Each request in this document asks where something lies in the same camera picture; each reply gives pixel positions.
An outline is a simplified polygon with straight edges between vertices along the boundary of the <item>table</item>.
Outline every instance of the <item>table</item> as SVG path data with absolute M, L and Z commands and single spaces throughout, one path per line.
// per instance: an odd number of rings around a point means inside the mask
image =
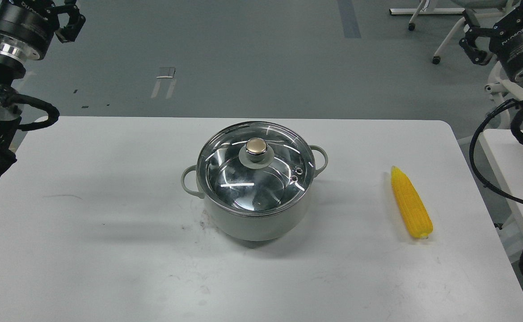
M 219 232 L 179 183 L 241 121 L 61 117 L 29 133 L 0 179 L 0 321 L 523 321 L 446 123 L 271 120 L 329 165 L 302 222 L 253 243 Z M 407 234 L 392 165 L 431 214 L 428 240 Z
M 523 199 L 523 145 L 510 130 L 485 130 L 480 143 L 486 153 L 500 188 Z M 523 237 L 523 204 L 508 200 L 511 217 Z

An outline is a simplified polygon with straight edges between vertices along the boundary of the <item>pot lid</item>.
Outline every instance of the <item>pot lid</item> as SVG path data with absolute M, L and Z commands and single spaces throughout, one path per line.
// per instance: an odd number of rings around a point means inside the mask
M 269 216 L 295 204 L 313 181 L 311 148 L 269 122 L 227 127 L 202 148 L 198 183 L 216 204 L 242 216 Z

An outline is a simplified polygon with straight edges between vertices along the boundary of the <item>corn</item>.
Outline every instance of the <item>corn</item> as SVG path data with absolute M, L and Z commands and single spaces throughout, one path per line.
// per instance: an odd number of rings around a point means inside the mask
M 391 185 L 409 234 L 415 238 L 429 238 L 433 232 L 433 222 L 425 205 L 406 174 L 394 165 L 391 168 Z

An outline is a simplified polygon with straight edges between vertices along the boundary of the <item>gold knob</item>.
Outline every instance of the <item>gold knob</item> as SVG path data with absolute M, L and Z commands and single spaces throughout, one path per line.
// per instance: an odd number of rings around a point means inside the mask
M 254 137 L 245 143 L 245 149 L 250 154 L 262 155 L 267 151 L 267 143 L 259 137 Z

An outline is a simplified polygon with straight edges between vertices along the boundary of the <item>pot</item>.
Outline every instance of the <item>pot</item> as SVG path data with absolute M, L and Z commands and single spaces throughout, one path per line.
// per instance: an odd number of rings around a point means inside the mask
M 313 151 L 325 158 L 319 169 Z M 325 150 L 284 126 L 245 122 L 210 138 L 180 181 L 184 191 L 205 200 L 206 211 L 223 232 L 266 241 L 284 235 L 305 216 L 313 178 L 328 161 Z M 198 191 L 184 183 L 192 171 Z

